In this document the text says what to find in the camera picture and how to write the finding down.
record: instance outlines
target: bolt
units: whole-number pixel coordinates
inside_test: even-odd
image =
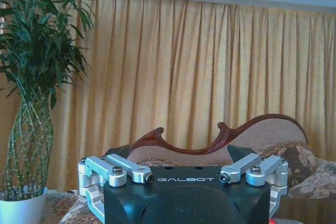
[[[252,173],[261,173],[261,168],[260,166],[256,165],[256,166],[252,166],[251,167],[251,172]]]
[[[219,176],[219,180],[228,183],[230,181],[230,176],[227,173],[223,173]]]
[[[146,183],[152,183],[154,181],[154,175],[148,175],[145,179]]]
[[[122,174],[122,167],[119,166],[119,165],[114,166],[114,167],[112,168],[112,173],[113,173],[114,175],[120,175],[120,174]]]

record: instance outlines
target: metal mount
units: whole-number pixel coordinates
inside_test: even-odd
[[[220,180],[224,183],[240,181],[246,173],[246,182],[250,186],[260,187],[271,184],[269,218],[278,210],[281,196],[287,193],[288,163],[279,156],[270,156],[261,162],[258,154],[251,153],[239,161],[221,168]]]
[[[135,183],[146,184],[154,177],[149,167],[140,166],[116,154],[82,158],[78,163],[79,194],[85,196],[89,209],[105,223],[103,195],[98,186],[107,181],[112,187],[122,187],[127,182],[127,175]]]
[[[223,166],[220,171],[221,175],[219,179],[225,183],[236,183],[240,181],[242,174],[246,172],[247,169],[250,169],[251,166],[260,164],[261,158],[258,154],[250,153],[242,159],[231,165]]]

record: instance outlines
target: carved wooden armrest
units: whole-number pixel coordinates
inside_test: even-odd
[[[218,128],[220,130],[218,137],[216,138],[216,140],[211,145],[209,145],[206,148],[200,149],[200,150],[186,150],[186,149],[177,148],[177,147],[169,144],[167,141],[165,141],[162,138],[162,133],[163,133],[164,129],[162,127],[159,127],[157,129],[149,132],[148,134],[146,134],[145,136],[143,136],[142,138],[137,140],[133,145],[131,145],[130,153],[133,150],[135,150],[136,148],[139,148],[139,147],[142,147],[142,146],[153,146],[154,145],[154,146],[163,147],[163,148],[166,148],[168,150],[171,150],[171,151],[174,151],[174,152],[177,152],[177,153],[182,153],[182,154],[190,154],[190,155],[209,154],[209,153],[215,152],[215,151],[221,149],[222,147],[226,146],[232,140],[237,138],[239,135],[241,135],[243,132],[248,130],[253,125],[255,125],[255,124],[257,124],[261,121],[269,120],[269,119],[283,119],[283,120],[288,120],[288,121],[292,122],[293,124],[295,124],[299,128],[300,131],[302,131],[303,136],[304,136],[304,141],[307,143],[307,138],[306,138],[305,132],[303,131],[300,124],[297,121],[295,121],[293,118],[291,118],[289,116],[286,116],[286,115],[280,115],[280,114],[266,114],[266,115],[261,115],[261,116],[258,116],[256,118],[253,118],[250,121],[248,121],[247,123],[243,124],[242,126],[236,128],[236,129],[229,128],[223,122],[218,123]]]

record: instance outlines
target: curtain fold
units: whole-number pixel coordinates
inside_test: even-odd
[[[182,0],[99,0],[92,10],[88,76],[64,86],[53,111],[50,188],[76,188],[81,157],[156,127],[197,149],[218,122],[238,127],[265,113],[293,117],[317,156],[336,160],[335,15]],[[1,164],[19,105],[5,95]]]

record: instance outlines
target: braided bamboo stalk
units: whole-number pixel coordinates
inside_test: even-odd
[[[39,88],[22,102],[9,136],[2,179],[4,200],[30,199],[43,194],[53,141],[47,92]]]

